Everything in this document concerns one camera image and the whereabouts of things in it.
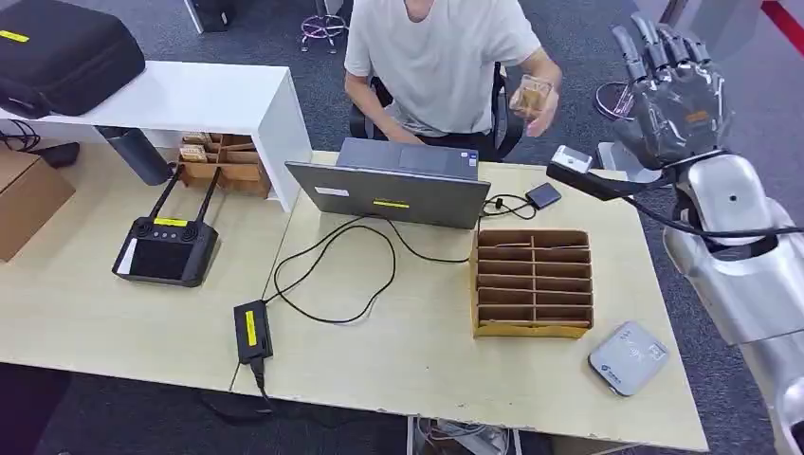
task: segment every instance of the white shelf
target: white shelf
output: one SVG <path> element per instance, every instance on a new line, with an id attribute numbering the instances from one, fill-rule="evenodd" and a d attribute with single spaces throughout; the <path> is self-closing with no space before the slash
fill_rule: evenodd
<path id="1" fill-rule="evenodd" d="M 142 74 L 88 113 L 37 121 L 247 135 L 288 73 L 285 66 L 147 62 Z M 24 119 L 3 110 L 0 117 Z"/>
<path id="2" fill-rule="evenodd" d="M 23 119 L 2 109 L 0 118 Z M 284 211 L 299 194 L 284 162 L 308 161 L 313 153 L 286 66 L 147 62 L 141 75 L 83 116 L 36 121 L 38 133 L 58 132 L 41 136 L 78 142 L 103 141 L 91 125 L 151 130 L 146 133 L 157 147 L 174 147 L 173 132 L 251 136 L 271 180 L 268 199 Z"/>

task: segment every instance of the antenna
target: antenna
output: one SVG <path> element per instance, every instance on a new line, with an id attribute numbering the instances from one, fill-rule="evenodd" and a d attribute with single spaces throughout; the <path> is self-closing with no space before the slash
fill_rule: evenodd
<path id="1" fill-rule="evenodd" d="M 156 199 L 156 204 L 154 204 L 154 208 L 151 209 L 151 214 L 148 216 L 151 218 L 156 218 L 156 216 L 159 214 L 159 211 L 162 209 L 162 206 L 165 204 L 165 201 L 168 200 L 168 196 L 171 194 L 171 191 L 175 186 L 175 182 L 178 181 L 178 177 L 183 170 L 183 164 L 179 164 L 178 167 L 176 167 L 174 176 L 171 177 L 171 181 L 168 182 L 168 186 L 165 187 L 165 191 L 162 192 L 162 195 L 159 196 L 159 199 Z"/>
<path id="2" fill-rule="evenodd" d="M 207 214 L 207 209 L 210 207 L 212 192 L 215 191 L 215 185 L 218 184 L 218 177 L 220 176 L 221 176 L 221 168 L 219 167 L 215 170 L 215 177 L 212 178 L 212 183 L 210 183 L 210 187 L 207 188 L 207 195 L 204 196 L 204 203 L 201 204 L 201 209 L 198 211 L 198 216 L 195 217 L 195 223 L 201 223 L 204 221 L 204 215 Z"/>

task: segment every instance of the power cord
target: power cord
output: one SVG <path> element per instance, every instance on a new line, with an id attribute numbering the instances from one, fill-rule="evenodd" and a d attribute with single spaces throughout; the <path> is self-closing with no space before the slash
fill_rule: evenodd
<path id="1" fill-rule="evenodd" d="M 33 127 L 31 127 L 29 124 L 21 120 L 9 120 L 9 121 L 13 123 L 14 126 L 17 127 L 17 129 L 20 130 L 20 134 L 7 135 L 6 133 L 0 131 L 0 142 L 6 144 L 6 147 L 17 152 L 30 152 L 37 145 L 39 145 L 39 142 L 42 140 L 42 137 L 36 134 L 36 131 L 34 131 Z M 19 148 L 13 147 L 11 145 L 12 141 L 19 142 L 20 147 Z"/>
<path id="2" fill-rule="evenodd" d="M 382 294 L 382 292 L 385 291 L 392 284 L 393 279 L 396 277 L 396 249 L 393 247 L 393 242 L 391 241 L 391 238 L 388 235 L 380 232 L 379 230 L 377 230 L 377 229 L 375 229 L 373 227 L 364 226 L 364 225 L 356 225 L 355 224 L 356 222 L 358 222 L 360 220 L 363 220 L 365 218 L 369 218 L 369 217 L 375 217 L 375 216 L 370 216 L 370 215 L 358 216 L 355 219 L 352 219 L 352 220 L 349 220 L 349 221 L 347 221 L 345 223 L 342 223 L 341 225 L 339 225 L 338 227 L 336 227 L 335 229 L 330 231 L 328 234 L 326 234 L 323 238 L 321 238 L 321 240 L 317 241 L 314 245 L 312 245 L 312 246 L 310 246 L 310 247 L 308 247 L 308 248 L 306 248 L 306 249 L 304 249 L 304 250 L 302 250 L 302 251 L 300 251 L 300 252 L 298 252 L 296 254 L 293 254 L 293 255 L 288 256 L 287 258 L 281 260 L 276 265 L 276 267 L 274 268 L 274 273 L 273 273 L 273 277 L 272 277 L 273 280 L 268 279 L 267 282 L 265 283 L 265 288 L 263 289 L 263 295 L 261 297 L 262 302 L 265 303 L 265 304 L 268 304 L 270 301 L 272 301 L 272 300 L 274 300 L 276 298 L 281 298 L 288 305 L 290 305 L 291 308 L 296 310 L 299 314 L 305 316 L 308 319 L 312 319 L 312 320 L 314 320 L 316 322 L 321 322 L 321 323 L 325 323 L 325 324 L 342 325 L 342 324 L 348 324 L 350 322 L 354 322 L 354 321 L 356 321 L 358 319 L 363 318 L 369 312 L 369 310 L 371 310 L 372 306 L 375 304 L 376 299 L 379 297 L 379 295 Z M 405 238 L 399 232 L 399 229 L 394 225 L 394 223 L 391 220 L 389 220 L 388 218 L 385 218 L 385 217 L 380 217 L 380 218 L 385 220 L 391 226 L 391 229 L 393 229 L 393 233 L 396 234 L 396 237 L 399 239 L 399 241 L 402 243 L 402 245 L 412 255 L 416 256 L 419 259 L 422 259 L 424 261 L 433 262 L 433 263 L 439 263 L 439 264 L 462 264 L 462 263 L 468 262 L 468 260 L 469 260 L 469 258 L 465 258 L 465 259 L 433 258 L 433 257 L 427 256 L 425 254 L 419 253 L 418 251 L 413 249 L 413 247 L 405 240 Z M 349 317 L 349 318 L 330 319 L 330 318 L 321 318 L 321 317 L 312 315 L 312 314 L 306 312 L 305 310 L 301 309 L 294 302 L 290 301 L 290 299 L 286 296 L 285 293 L 287 291 L 293 289 L 294 287 L 296 287 L 298 284 L 302 283 L 304 280 L 306 280 L 313 273 L 313 270 L 315 270 L 316 267 L 320 264 L 321 259 L 323 259 L 323 257 L 326 254 L 327 250 L 335 242 L 335 240 L 337 240 L 341 235 L 343 235 L 346 232 L 348 232 L 350 230 L 353 230 L 353 229 L 367 230 L 369 232 L 372 232 L 372 233 L 380 236 L 386 242 L 386 244 L 388 245 L 388 249 L 391 252 L 391 261 L 392 261 L 391 262 L 391 264 L 392 264 L 391 276 L 385 281 L 385 283 L 383 283 L 383 285 L 378 290 L 376 290 L 372 294 L 372 296 L 369 298 L 368 302 L 363 307 L 363 309 L 359 313 L 357 313 L 356 315 L 354 315 L 352 317 Z M 307 271 L 303 275 L 301 275 L 300 278 L 298 278 L 294 282 L 290 283 L 288 286 L 285 286 L 284 288 L 280 288 L 278 283 L 279 283 L 279 273 L 280 273 L 280 270 L 282 269 L 282 267 L 285 264 L 287 264 L 288 262 L 293 261 L 294 259 L 300 258 L 301 256 L 304 256 L 304 255 L 310 253 L 311 251 L 315 250 L 316 248 L 318 248 L 321 245 L 323 245 L 323 248 L 321 249 L 318 257 L 313 262 L 313 264 L 310 266 L 310 268 L 308 268 Z M 276 293 L 266 299 L 265 298 L 265 293 L 267 292 L 268 284 L 271 281 L 274 282 L 274 288 L 276 290 Z M 224 412 L 224 411 L 218 409 L 212 403 L 210 403 L 208 400 L 205 400 L 203 395 L 199 394 L 199 401 L 201 402 L 201 404 L 205 408 L 210 410 L 212 413 L 214 413 L 217 417 L 219 417 L 222 421 L 224 421 L 224 422 L 226 422 L 226 423 L 228 423 L 230 425 L 248 425 L 248 424 L 261 423 L 261 422 L 265 421 L 270 416 L 281 417 L 283 419 L 309 420 L 309 421 L 312 421 L 312 422 L 314 422 L 314 423 L 316 423 L 316 424 L 318 424 L 318 425 L 320 425 L 322 427 L 325 427 L 325 428 L 338 428 L 338 427 L 341 427 L 343 425 L 347 425 L 347 424 L 351 424 L 351 423 L 355 423 L 355 422 L 360 422 L 362 420 L 368 420 L 368 419 L 349 420 L 349 421 L 345 421 L 345 422 L 342 422 L 342 423 L 339 423 L 339 424 L 336 424 L 336 425 L 330 425 L 330 424 L 323 423 L 321 420 L 319 420 L 319 419 L 317 419 L 315 417 L 312 417 L 312 416 L 299 416 L 299 415 L 292 416 L 292 415 L 289 415 L 289 414 L 279 413 L 277 411 L 276 407 L 274 407 L 274 405 L 273 405 L 272 401 L 270 400 L 270 398 L 268 398 L 268 395 L 265 393 L 265 361 L 262 358 L 254 359 L 252 362 L 250 362 L 249 366 L 251 368 L 251 372 L 254 374 L 254 381 L 255 381 L 255 383 L 257 385 L 257 389 L 259 389 L 260 395 L 263 397 L 263 400 L 265 401 L 265 403 L 267 405 L 266 409 L 258 409 L 258 410 L 255 411 L 255 414 L 252 414 L 252 415 L 233 415 L 233 414 L 229 414 L 227 412 Z"/>
<path id="3" fill-rule="evenodd" d="M 379 230 L 377 230 L 377 229 L 375 229 L 373 227 L 368 227 L 368 226 L 363 226 L 363 225 L 355 225 L 355 223 L 357 221 L 360 221 L 362 219 L 369 218 L 369 217 L 370 217 L 369 215 L 364 215 L 364 216 L 359 216 L 359 217 L 357 217 L 357 218 L 355 218 L 353 220 L 347 221 L 347 222 L 341 224 L 340 226 L 336 227 L 332 231 L 330 231 L 327 235 L 325 235 L 323 238 L 321 238 L 321 240 L 316 242 L 314 245 L 312 245 L 312 246 L 308 247 L 307 249 L 305 249 L 303 251 L 300 251 L 300 252 L 298 252 L 298 253 L 296 253 L 296 254 L 294 254 L 292 256 L 288 256 L 287 258 L 285 258 L 281 262 L 279 262 L 277 264 L 277 266 L 274 268 L 274 273 L 273 273 L 274 290 L 276 292 L 271 297 L 266 299 L 265 298 L 265 291 L 267 290 L 267 286 L 268 286 L 268 283 L 266 283 L 265 284 L 265 290 L 263 291 L 263 302 L 268 304 L 270 301 L 272 301 L 272 300 L 274 300 L 274 299 L 279 297 L 282 300 L 284 300 L 285 303 L 290 305 L 291 308 L 296 310 L 299 314 L 305 316 L 308 319 L 312 319 L 312 320 L 314 320 L 316 322 L 321 322 L 321 323 L 325 323 L 325 324 L 335 324 L 335 325 L 348 324 L 348 323 L 354 322 L 354 321 L 362 318 L 364 315 L 366 315 L 369 312 L 369 310 L 371 310 L 371 308 L 374 305 L 377 297 L 379 297 L 379 295 L 382 294 L 383 291 L 388 289 L 388 287 L 393 282 L 393 279 L 396 277 L 396 249 L 393 247 L 393 243 L 391 242 L 391 238 L 388 235 L 380 232 Z M 468 262 L 468 260 L 469 260 L 469 258 L 465 258 L 465 259 L 432 258 L 430 256 L 426 256 L 426 255 L 424 255 L 422 253 L 419 253 L 418 251 L 413 249 L 413 247 L 405 240 L 405 238 L 399 232 L 399 229 L 396 228 L 396 226 L 394 225 L 394 223 L 391 220 L 389 220 L 388 218 L 385 218 L 385 217 L 381 217 L 381 219 L 385 220 L 391 226 L 391 228 L 393 229 L 394 234 L 396 234 L 396 237 L 399 239 L 399 241 L 402 243 L 402 245 L 413 256 L 415 256 L 415 257 L 417 257 L 419 259 L 422 259 L 422 260 L 428 261 L 428 262 L 432 262 L 432 263 L 439 263 L 439 264 L 462 264 L 462 263 Z M 296 285 L 300 284 L 304 280 L 306 280 L 307 277 L 309 277 L 310 274 L 313 273 L 313 270 L 315 270 L 316 267 L 319 265 L 321 259 L 323 259 L 324 255 L 326 254 L 327 249 L 329 249 L 329 247 L 332 245 L 332 243 L 337 238 L 339 238 L 341 235 L 345 234 L 346 232 L 348 232 L 348 231 L 350 231 L 352 229 L 364 229 L 364 230 L 368 230 L 370 232 L 373 232 L 374 234 L 379 235 L 386 242 L 386 244 L 388 244 L 388 249 L 391 252 L 391 258 L 392 258 L 391 276 L 388 278 L 387 281 L 385 281 L 385 283 L 377 291 L 375 291 L 372 294 L 372 296 L 366 302 L 366 304 L 363 307 L 363 309 L 359 313 L 357 313 L 356 315 L 354 315 L 352 317 L 339 318 L 339 319 L 321 318 L 321 317 L 312 315 L 312 314 L 304 311 L 297 304 L 295 304 L 294 302 L 290 301 L 290 299 L 286 296 L 285 293 L 287 291 L 293 289 L 294 287 L 296 287 Z M 288 262 L 293 261 L 294 259 L 297 259 L 297 258 L 299 258 L 301 256 L 304 256 L 307 253 L 315 250 L 316 248 L 318 248 L 322 244 L 324 244 L 324 247 L 321 249 L 321 252 L 319 253 L 319 256 L 316 258 L 316 260 L 313 262 L 313 264 L 310 266 L 310 268 L 307 269 L 307 271 L 303 275 L 301 275 L 301 277 L 299 277 L 297 280 L 295 280 L 294 282 L 290 283 L 288 286 L 285 286 L 284 289 L 280 289 L 280 286 L 279 286 L 279 273 L 282 270 L 282 267 L 284 267 L 284 265 L 287 264 Z"/>
<path id="4" fill-rule="evenodd" d="M 651 209 L 648 209 L 641 203 L 630 197 L 623 197 L 622 200 L 634 206 L 635 209 L 644 213 L 647 217 L 669 227 L 678 229 L 681 232 L 688 234 L 699 235 L 701 237 L 717 237 L 725 239 L 742 239 L 746 237 L 766 237 L 771 235 L 782 234 L 796 234 L 804 232 L 804 228 L 791 226 L 791 227 L 770 227 L 765 229 L 746 229 L 746 230 L 702 230 L 684 223 L 671 220 L 664 215 L 661 215 Z"/>
<path id="5" fill-rule="evenodd" d="M 512 209 L 512 208 L 508 207 L 503 202 L 504 197 L 510 197 L 511 199 L 516 199 L 516 200 L 522 202 L 522 204 L 519 205 L 519 206 L 516 206 L 516 207 L 514 207 Z M 492 204 L 494 205 L 494 209 L 496 211 L 493 211 L 493 212 L 486 211 L 485 208 L 487 206 L 489 206 L 489 205 L 492 205 Z M 522 215 L 521 213 L 519 213 L 519 210 L 522 210 L 522 209 L 524 209 L 526 207 L 530 207 L 532 212 L 528 213 L 526 215 Z M 505 193 L 503 193 L 503 194 L 495 194 L 495 195 L 491 196 L 490 198 L 486 199 L 485 202 L 483 202 L 483 208 L 482 208 L 480 217 L 481 218 L 487 218 L 489 216 L 501 216 L 501 215 L 507 215 L 508 213 L 513 213 L 513 214 L 517 215 L 518 217 L 520 217 L 522 220 L 532 220 L 532 219 L 536 218 L 536 212 L 537 212 L 536 206 L 531 204 L 531 202 L 528 201 L 527 199 L 525 199 L 524 197 L 517 196 L 516 194 L 505 194 Z"/>

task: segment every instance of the red stripe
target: red stripe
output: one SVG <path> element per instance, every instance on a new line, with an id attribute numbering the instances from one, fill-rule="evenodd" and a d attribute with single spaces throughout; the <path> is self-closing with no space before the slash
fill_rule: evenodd
<path id="1" fill-rule="evenodd" d="M 793 15 L 776 0 L 762 2 L 762 10 L 790 40 L 790 43 L 798 49 L 798 52 L 804 55 L 804 27 L 795 20 Z"/>

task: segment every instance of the man's hand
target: man's hand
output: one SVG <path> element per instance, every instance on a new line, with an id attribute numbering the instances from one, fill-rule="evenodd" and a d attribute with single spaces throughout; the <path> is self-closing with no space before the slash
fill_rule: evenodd
<path id="1" fill-rule="evenodd" d="M 532 121 L 528 123 L 525 133 L 530 137 L 541 136 L 541 134 L 544 133 L 553 123 L 553 118 L 556 116 L 557 109 L 558 94 L 555 91 L 551 91 L 550 95 L 547 96 L 547 100 L 544 102 L 543 107 L 541 108 L 541 113 L 539 113 L 536 118 L 527 118 L 527 120 Z"/>
<path id="2" fill-rule="evenodd" d="M 403 142 L 403 143 L 406 143 L 406 144 L 424 145 L 424 142 L 422 142 L 422 139 L 416 137 L 413 133 L 411 133 L 410 131 L 406 130 L 405 128 L 402 128 L 401 126 L 399 128 L 394 128 L 393 130 L 390 131 L 390 134 L 387 134 L 385 136 L 388 138 L 388 140 L 391 140 L 393 142 Z"/>
<path id="3" fill-rule="evenodd" d="M 539 108 L 535 112 L 528 111 L 515 111 L 517 115 L 530 121 L 527 126 L 526 134 L 530 137 L 541 136 L 550 124 L 553 123 L 553 118 L 556 116 L 558 109 L 558 89 L 561 87 L 561 68 L 555 64 L 544 49 L 539 49 L 534 52 L 530 57 L 525 59 L 520 64 L 522 71 L 529 74 L 536 79 L 545 81 L 552 85 L 550 93 L 544 101 L 539 102 Z M 524 88 L 520 85 L 517 92 Z"/>

